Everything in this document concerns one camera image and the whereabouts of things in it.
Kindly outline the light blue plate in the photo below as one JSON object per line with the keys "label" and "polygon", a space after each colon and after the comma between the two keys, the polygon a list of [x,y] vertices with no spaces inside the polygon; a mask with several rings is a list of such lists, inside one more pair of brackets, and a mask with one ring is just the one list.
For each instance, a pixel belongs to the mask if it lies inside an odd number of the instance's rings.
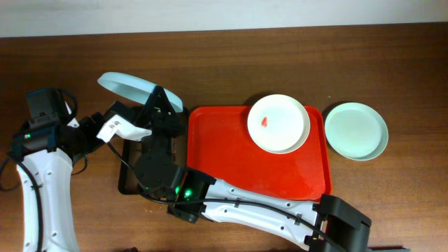
{"label": "light blue plate", "polygon": [[145,111],[182,113],[183,102],[173,92],[126,73],[106,72],[97,79],[103,88],[144,105]]}

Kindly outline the cream white plate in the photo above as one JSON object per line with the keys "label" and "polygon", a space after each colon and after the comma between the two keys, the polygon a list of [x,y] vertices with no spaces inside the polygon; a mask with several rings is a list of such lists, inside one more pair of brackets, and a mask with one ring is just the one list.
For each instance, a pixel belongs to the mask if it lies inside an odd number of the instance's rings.
{"label": "cream white plate", "polygon": [[282,155],[302,147],[309,136],[311,120],[305,107],[296,99],[271,94],[252,105],[247,129],[258,147]]}

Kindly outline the mint green plate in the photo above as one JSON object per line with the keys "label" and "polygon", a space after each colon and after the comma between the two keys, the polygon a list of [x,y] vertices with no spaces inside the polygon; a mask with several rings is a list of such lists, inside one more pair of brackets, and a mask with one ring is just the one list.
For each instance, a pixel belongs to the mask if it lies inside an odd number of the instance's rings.
{"label": "mint green plate", "polygon": [[329,110],[325,135],[331,148],[355,161],[379,157],[389,142],[385,120],[373,108],[357,102],[344,102]]}

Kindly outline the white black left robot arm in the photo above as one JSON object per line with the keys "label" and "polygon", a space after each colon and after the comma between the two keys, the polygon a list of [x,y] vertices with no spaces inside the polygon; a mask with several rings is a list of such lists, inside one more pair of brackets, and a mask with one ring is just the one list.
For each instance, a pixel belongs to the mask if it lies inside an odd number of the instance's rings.
{"label": "white black left robot arm", "polygon": [[75,97],[45,88],[27,94],[31,118],[13,137],[8,157],[15,163],[23,192],[24,251],[78,251],[71,207],[74,165],[114,131],[101,134],[102,119],[76,121]]}

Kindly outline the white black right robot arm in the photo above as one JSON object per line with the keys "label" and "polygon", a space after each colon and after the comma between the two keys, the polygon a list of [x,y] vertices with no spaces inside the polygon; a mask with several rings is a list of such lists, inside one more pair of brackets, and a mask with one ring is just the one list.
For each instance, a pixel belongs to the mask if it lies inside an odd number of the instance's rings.
{"label": "white black right robot arm", "polygon": [[130,168],[140,196],[168,206],[169,214],[195,223],[198,218],[238,223],[287,239],[307,251],[366,251],[372,221],[344,200],[323,195],[319,203],[288,201],[242,190],[204,172],[174,162],[172,141],[185,133],[182,101],[163,87],[147,90],[119,85],[112,92],[140,103],[138,111],[115,103],[97,138],[114,135],[141,143]]}

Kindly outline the black plastic tray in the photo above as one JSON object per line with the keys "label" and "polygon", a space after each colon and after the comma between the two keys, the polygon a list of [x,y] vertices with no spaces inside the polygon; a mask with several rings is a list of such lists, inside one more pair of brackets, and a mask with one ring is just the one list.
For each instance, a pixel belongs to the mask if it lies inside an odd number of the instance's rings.
{"label": "black plastic tray", "polygon": [[[187,130],[189,110],[184,106],[183,111],[178,114],[180,123],[185,127],[184,133],[171,140],[171,152],[174,164],[186,167],[187,160]],[[121,156],[129,165],[134,165],[142,154],[141,143],[124,140]],[[118,179],[118,190],[123,195],[137,195],[137,178],[134,172],[125,164],[121,164]]]}

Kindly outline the red plastic tray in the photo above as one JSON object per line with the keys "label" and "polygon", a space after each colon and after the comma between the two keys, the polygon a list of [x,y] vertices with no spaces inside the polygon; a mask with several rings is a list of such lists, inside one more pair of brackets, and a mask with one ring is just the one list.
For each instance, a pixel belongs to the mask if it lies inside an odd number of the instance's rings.
{"label": "red plastic tray", "polygon": [[323,117],[307,106],[311,129],[292,153],[259,148],[247,129],[249,106],[201,106],[188,118],[187,165],[243,190],[319,201],[333,191]]}

